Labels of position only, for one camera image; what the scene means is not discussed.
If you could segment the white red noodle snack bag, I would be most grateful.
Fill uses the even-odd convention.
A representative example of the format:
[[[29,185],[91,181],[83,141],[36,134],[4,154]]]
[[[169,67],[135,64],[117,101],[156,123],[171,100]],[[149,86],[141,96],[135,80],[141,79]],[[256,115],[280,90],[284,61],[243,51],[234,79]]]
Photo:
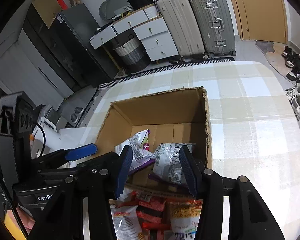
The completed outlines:
[[[196,236],[202,201],[169,202],[171,229],[174,239],[194,239]]]

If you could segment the red cookie packet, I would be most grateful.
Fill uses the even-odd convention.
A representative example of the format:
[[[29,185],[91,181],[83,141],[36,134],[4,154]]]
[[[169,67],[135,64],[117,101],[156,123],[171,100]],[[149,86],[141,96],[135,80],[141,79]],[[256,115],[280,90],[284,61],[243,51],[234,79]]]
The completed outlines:
[[[136,214],[146,239],[169,239],[172,231],[167,199],[139,193],[135,200]]]

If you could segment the white purple snack bag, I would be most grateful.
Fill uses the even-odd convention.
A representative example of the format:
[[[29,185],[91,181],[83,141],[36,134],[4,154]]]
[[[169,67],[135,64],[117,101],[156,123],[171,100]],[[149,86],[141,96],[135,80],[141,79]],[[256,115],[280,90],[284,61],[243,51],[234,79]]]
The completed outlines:
[[[129,169],[129,175],[134,174],[138,170],[145,168],[154,163],[156,154],[150,151],[149,146],[150,130],[146,129],[135,133],[121,144],[114,147],[114,151],[120,155],[123,148],[128,145],[132,148],[133,158]]]

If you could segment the grey white snack bag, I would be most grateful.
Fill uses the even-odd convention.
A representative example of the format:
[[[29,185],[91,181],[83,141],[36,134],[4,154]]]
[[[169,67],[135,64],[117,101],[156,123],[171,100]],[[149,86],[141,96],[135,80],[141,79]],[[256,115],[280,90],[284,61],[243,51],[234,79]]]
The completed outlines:
[[[179,160],[179,151],[182,146],[186,146],[190,153],[195,148],[195,144],[192,143],[162,143],[155,149],[153,173],[156,176],[171,184],[186,185]]]

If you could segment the brown cardboard SF box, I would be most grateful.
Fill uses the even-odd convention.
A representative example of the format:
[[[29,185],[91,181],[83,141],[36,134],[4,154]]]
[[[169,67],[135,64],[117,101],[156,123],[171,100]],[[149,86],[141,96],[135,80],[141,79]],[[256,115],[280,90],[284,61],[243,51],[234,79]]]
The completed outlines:
[[[97,156],[135,133],[149,130],[149,150],[161,144],[192,144],[194,158],[211,168],[211,126],[207,91],[181,88],[112,102],[98,132]]]

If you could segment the white red small snack bag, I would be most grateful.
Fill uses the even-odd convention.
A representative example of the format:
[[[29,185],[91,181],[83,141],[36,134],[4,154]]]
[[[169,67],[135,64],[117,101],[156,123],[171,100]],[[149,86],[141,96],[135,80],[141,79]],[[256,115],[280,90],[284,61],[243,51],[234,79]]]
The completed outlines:
[[[117,239],[145,239],[136,213],[138,205],[136,192],[128,188],[111,203],[110,210]]]

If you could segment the woven laundry basket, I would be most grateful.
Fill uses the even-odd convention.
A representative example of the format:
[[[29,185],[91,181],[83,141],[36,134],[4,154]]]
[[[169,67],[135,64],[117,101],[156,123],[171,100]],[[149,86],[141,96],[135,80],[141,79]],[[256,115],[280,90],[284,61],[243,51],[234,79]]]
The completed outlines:
[[[114,51],[124,62],[127,74],[140,72],[151,63],[143,44],[137,37],[131,38],[123,45],[115,48]]]

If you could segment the black cabinet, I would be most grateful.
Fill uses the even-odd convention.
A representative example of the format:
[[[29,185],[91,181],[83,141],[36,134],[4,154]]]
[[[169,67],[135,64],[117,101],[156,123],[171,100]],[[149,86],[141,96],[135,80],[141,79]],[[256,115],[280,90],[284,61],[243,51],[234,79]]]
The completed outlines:
[[[23,24],[40,55],[73,92],[98,87],[119,72],[109,45],[95,49],[90,44],[98,27],[84,4],[59,12],[50,27],[30,5]]]

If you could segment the white drawer desk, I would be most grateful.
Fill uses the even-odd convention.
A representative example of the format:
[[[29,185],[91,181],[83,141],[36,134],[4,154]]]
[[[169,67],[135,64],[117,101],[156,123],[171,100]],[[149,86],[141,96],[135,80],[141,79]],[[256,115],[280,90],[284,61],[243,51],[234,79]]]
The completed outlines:
[[[128,30],[134,31],[151,61],[179,55],[167,24],[154,3],[131,12],[99,31],[90,38],[90,44],[97,49]]]

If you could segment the silver grey suitcase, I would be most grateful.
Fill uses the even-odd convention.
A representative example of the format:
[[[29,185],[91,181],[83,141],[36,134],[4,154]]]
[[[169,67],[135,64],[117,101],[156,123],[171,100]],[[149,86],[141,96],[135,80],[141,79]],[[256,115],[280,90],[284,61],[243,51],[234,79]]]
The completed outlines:
[[[226,0],[190,0],[209,58],[236,56],[232,18]]]

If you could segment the pile of shoes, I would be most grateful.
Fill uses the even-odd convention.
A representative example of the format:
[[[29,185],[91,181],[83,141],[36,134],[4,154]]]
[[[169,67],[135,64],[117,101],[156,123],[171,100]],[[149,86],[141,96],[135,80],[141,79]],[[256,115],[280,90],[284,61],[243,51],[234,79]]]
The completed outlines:
[[[290,69],[286,78],[295,82],[295,86],[286,89],[285,93],[300,128],[300,54],[293,51],[289,46],[285,46],[281,56],[285,59],[286,67]]]

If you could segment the beige suitcase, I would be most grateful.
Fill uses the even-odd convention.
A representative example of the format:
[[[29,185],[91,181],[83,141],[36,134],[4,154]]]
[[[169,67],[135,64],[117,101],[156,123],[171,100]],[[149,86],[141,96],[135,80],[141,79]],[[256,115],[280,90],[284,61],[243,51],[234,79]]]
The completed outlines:
[[[203,56],[205,48],[189,0],[158,0],[157,5],[179,55]]]

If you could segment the grey oval mirror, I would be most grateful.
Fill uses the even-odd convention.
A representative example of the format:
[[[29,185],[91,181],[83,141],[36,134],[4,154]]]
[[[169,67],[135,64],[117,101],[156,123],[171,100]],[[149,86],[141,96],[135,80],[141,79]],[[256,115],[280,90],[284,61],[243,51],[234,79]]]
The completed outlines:
[[[105,0],[99,7],[100,18],[106,22],[125,11],[133,11],[128,0]]]

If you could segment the wooden door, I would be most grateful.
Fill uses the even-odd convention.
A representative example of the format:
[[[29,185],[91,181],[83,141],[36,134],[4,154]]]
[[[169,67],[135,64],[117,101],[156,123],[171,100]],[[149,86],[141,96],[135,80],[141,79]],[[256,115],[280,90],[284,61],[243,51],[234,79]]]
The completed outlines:
[[[231,0],[243,40],[286,43],[288,28],[283,0]]]

